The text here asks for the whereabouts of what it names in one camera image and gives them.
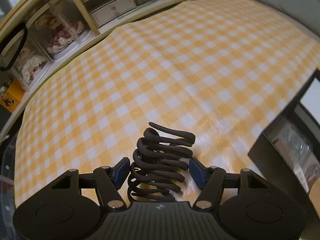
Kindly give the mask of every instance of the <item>open black box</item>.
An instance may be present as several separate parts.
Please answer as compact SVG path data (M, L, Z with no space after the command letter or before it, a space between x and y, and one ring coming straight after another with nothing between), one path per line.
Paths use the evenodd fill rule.
M293 171L292 165L288 162L288 158L279 152L279 148L276 147L275 141L270 138L272 137L270 134L279 132L279 126L284 120L289 121L311 143L315 161L320 162L320 125L300 103L301 98L315 78L320 80L320 70L316 70L313 73L286 108L261 133L248 153L250 159L269 182L290 195L304 207L307 214L307 225L301 237L312 240L319 239L320 236L320 213L318 215L309 198L308 190L302 186ZM320 195L317 196L316 200L313 200L313 203L315 201L320 202Z

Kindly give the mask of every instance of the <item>black coil loop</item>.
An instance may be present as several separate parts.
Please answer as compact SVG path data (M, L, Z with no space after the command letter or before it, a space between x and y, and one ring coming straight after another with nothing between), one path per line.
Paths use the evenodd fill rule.
M133 196L151 199L160 202L173 202L175 198L170 190L179 192L181 188L171 180L183 182L185 177L177 173L177 168L188 170L187 163L180 161L180 158L191 158L191 147L196 136L190 132L172 130L153 122L149 125L159 131L176 135L181 138L172 139L159 136L153 128L147 128L142 138L137 142L137 149L133 152L134 162L130 167L128 177L128 198L130 202L136 201ZM153 189L138 187L140 184L155 186Z

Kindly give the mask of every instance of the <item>circular cover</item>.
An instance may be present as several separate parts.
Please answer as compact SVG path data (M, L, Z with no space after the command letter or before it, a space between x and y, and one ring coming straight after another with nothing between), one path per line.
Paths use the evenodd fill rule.
M285 194L241 193L223 203L219 218L236 238L243 240L292 240L306 222L302 207Z
M36 195L22 203L13 217L13 224L22 239L83 239L100 221L99 206L79 194L52 190L41 201Z

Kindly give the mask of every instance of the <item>white paper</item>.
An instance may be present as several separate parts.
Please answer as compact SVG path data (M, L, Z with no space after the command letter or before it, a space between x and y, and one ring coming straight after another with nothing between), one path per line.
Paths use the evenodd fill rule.
M300 100L300 103L309 111L309 113L320 124L320 81L314 79L306 93Z

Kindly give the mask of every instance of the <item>ribbed black surface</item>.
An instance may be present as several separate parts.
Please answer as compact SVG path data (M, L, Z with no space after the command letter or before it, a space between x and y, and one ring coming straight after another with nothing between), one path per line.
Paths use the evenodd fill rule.
M194 211L188 202L138 203L127 211L111 213L97 238L107 240L232 239L222 233L210 213Z

